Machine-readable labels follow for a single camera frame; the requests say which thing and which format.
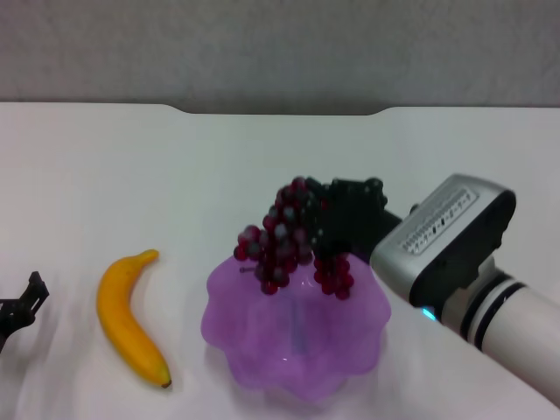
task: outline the ventilation grille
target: ventilation grille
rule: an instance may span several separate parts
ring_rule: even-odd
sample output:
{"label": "ventilation grille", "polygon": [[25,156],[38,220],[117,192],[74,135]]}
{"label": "ventilation grille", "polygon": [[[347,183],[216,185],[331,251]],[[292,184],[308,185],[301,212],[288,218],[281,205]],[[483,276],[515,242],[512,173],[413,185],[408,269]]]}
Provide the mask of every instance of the ventilation grille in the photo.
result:
{"label": "ventilation grille", "polygon": [[428,248],[469,206],[477,194],[467,186],[460,186],[441,199],[422,222],[399,243],[411,254],[420,254]]}

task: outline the toy fruit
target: toy fruit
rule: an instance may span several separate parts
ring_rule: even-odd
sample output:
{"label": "toy fruit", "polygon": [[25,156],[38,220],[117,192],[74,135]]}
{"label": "toy fruit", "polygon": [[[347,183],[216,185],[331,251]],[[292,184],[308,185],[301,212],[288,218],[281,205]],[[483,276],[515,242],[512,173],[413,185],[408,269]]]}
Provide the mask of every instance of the toy fruit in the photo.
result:
{"label": "toy fruit", "polygon": [[97,315],[108,339],[129,366],[146,381],[167,388],[172,378],[164,356],[130,310],[130,295],[142,269],[158,256],[155,249],[149,249],[113,262],[99,284]]}

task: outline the blue light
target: blue light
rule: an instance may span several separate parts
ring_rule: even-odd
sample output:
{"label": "blue light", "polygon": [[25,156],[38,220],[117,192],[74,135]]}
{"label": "blue light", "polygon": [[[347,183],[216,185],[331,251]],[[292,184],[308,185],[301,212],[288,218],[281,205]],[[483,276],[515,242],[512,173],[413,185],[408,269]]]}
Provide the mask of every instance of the blue light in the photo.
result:
{"label": "blue light", "polygon": [[431,313],[428,309],[423,308],[423,309],[422,309],[422,313],[423,313],[426,317],[428,317],[429,319],[431,319],[432,321],[435,321],[435,320],[436,320],[436,317],[434,316],[434,314]]}

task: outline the black stripe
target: black stripe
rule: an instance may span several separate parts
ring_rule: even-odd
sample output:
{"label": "black stripe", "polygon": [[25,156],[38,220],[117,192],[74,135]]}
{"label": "black stripe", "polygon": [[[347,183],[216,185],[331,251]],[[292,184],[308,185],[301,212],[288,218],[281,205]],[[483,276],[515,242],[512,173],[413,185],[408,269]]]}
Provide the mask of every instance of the black stripe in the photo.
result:
{"label": "black stripe", "polygon": [[494,319],[494,315],[498,312],[502,305],[506,303],[506,301],[511,298],[511,296],[516,293],[519,289],[525,287],[523,283],[513,283],[509,287],[507,287],[500,295],[490,304],[490,307],[482,317],[480,321],[479,328],[474,334],[474,345],[480,351],[482,351],[482,341],[484,340],[484,334],[486,334],[488,326]]}
{"label": "black stripe", "polygon": [[461,322],[460,334],[465,341],[467,341],[469,328],[471,327],[471,323],[473,322],[474,315],[476,315],[476,311],[480,308],[482,302],[484,302],[484,299],[487,298],[488,293],[493,291],[498,284],[502,284],[506,280],[509,280],[510,278],[512,277],[509,274],[500,271],[500,273],[498,273],[498,275],[495,278],[493,278],[491,281],[486,283],[480,289],[479,293],[474,297],[472,303],[466,309],[465,316],[463,317],[463,321]]}

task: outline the white table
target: white table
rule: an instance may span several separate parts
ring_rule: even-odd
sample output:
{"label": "white table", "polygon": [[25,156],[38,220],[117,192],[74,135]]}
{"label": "white table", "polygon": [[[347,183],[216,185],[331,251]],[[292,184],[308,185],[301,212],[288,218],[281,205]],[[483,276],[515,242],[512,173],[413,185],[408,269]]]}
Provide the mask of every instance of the white table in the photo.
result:
{"label": "white table", "polygon": [[[405,215],[453,172],[517,192],[497,262],[560,301],[560,110],[400,108],[372,116],[188,115],[158,105],[0,105],[0,297],[39,270],[51,296],[0,355],[0,418],[560,418],[390,292],[379,367],[312,407],[235,385],[200,336],[206,280],[294,175],[384,180]],[[156,248],[133,309],[170,363],[154,389],[105,339],[95,291],[115,259]]]}

